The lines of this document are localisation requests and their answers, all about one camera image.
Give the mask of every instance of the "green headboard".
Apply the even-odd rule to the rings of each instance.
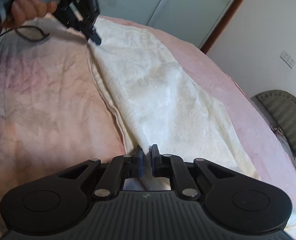
[[[296,98],[281,90],[256,95],[284,131],[296,155]]]

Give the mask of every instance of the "wall switch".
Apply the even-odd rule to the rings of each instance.
[[[290,57],[288,60],[287,60],[287,64],[289,65],[289,67],[293,68],[294,67],[294,60],[292,57]]]
[[[288,52],[283,51],[280,55],[280,58],[282,58],[284,62],[287,63],[291,69],[293,69],[295,62]]]
[[[287,62],[290,58],[290,55],[286,51],[283,51],[280,55],[280,58],[282,58],[285,62]]]

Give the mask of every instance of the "finger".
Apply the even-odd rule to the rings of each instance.
[[[26,20],[24,10],[18,5],[16,1],[12,3],[11,14],[14,17],[14,27],[22,25]]]
[[[57,3],[52,1],[48,4],[48,12],[54,13],[57,9]]]
[[[3,28],[16,28],[16,27],[19,27],[19,26],[20,25],[16,25],[15,24],[15,20],[14,19],[12,19],[12,20],[10,20],[8,22],[3,22],[1,24],[1,27],[3,27]]]
[[[24,11],[26,20],[31,20],[37,17],[37,11],[32,2],[30,2],[29,0],[15,0],[15,1],[18,3],[20,8]]]
[[[30,0],[35,6],[35,10],[37,11],[37,17],[45,17],[48,12],[48,6],[41,0]]]

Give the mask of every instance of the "cream towel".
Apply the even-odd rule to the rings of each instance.
[[[201,89],[154,35],[102,18],[96,27],[103,42],[89,42],[91,73],[127,153],[138,143],[147,155],[158,144],[161,154],[186,162],[202,157],[259,178],[224,105]]]

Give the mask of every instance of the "bed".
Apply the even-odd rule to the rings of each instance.
[[[224,104],[261,180],[284,190],[296,212],[296,170],[237,84],[192,44],[108,19],[148,29],[202,89]],[[108,162],[124,153],[115,118],[85,67],[84,38],[48,18],[34,24],[51,33],[47,42],[32,45],[9,33],[0,45],[0,200],[17,185],[92,157]],[[0,236],[5,231],[0,216]]]

